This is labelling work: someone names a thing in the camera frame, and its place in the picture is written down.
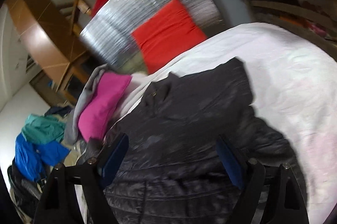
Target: bolt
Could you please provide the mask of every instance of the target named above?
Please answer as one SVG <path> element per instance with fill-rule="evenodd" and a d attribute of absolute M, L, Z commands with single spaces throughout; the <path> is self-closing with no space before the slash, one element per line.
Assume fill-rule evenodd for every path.
<path fill-rule="evenodd" d="M 256 159 L 256 158 L 250 158 L 250 159 L 248 160 L 248 162 L 249 162 L 250 164 L 255 165 L 255 164 L 257 164 L 257 159 Z"/>
<path fill-rule="evenodd" d="M 89 164 L 94 164 L 94 163 L 96 163 L 96 161 L 97 161 L 97 159 L 96 158 L 90 158 L 90 159 L 88 159 L 88 163 Z"/>
<path fill-rule="evenodd" d="M 63 164 L 62 164 L 62 163 L 58 163 L 58 164 L 55 165 L 54 168 L 55 168 L 56 170 L 59 170 L 59 169 L 61 169 L 62 167 L 63 167 Z"/>
<path fill-rule="evenodd" d="M 283 166 L 286 170 L 290 169 L 290 167 L 291 167 L 290 164 L 287 163 L 287 162 L 282 163 L 282 166 Z"/>

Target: quilted jacket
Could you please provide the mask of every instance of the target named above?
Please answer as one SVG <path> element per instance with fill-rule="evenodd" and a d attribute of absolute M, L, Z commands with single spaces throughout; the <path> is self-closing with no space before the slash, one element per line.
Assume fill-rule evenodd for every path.
<path fill-rule="evenodd" d="M 130 140 L 113 184 L 104 191 L 118 222 L 225 223 L 240 190 L 216 153 L 220 134 L 262 164 L 289 162 L 306 200 L 294 150 L 255 117 L 252 100 L 244 64 L 236 58 L 209 71 L 181 78 L 169 74 L 151 83 L 139 105 L 107 135 L 109 141 L 123 132 Z"/>

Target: orange cushion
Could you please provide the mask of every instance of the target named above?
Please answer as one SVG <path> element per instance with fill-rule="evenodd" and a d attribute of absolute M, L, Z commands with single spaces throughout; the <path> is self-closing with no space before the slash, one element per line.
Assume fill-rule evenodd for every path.
<path fill-rule="evenodd" d="M 179 0 L 172 0 L 132 32 L 152 74 L 207 39 Z"/>

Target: blue cloth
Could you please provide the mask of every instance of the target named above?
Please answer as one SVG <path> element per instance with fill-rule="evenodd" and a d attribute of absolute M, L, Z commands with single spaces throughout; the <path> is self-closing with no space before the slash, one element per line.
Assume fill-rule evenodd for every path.
<path fill-rule="evenodd" d="M 46 177 L 45 164 L 55 166 L 65 159 L 69 150 L 56 141 L 35 145 L 27 142 L 22 134 L 15 141 L 15 164 L 28 180 L 38 182 Z"/>

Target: white bed sheet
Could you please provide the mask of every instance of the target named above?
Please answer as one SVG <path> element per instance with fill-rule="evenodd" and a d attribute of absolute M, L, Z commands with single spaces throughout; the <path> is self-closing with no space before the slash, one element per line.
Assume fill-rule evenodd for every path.
<path fill-rule="evenodd" d="M 233 57 L 246 63 L 257 116 L 290 141 L 306 179 L 310 224 L 322 224 L 337 202 L 337 63 L 282 28 L 251 23 L 186 51 L 156 73 L 134 74 L 116 111 L 123 117 L 151 81 L 213 69 Z"/>

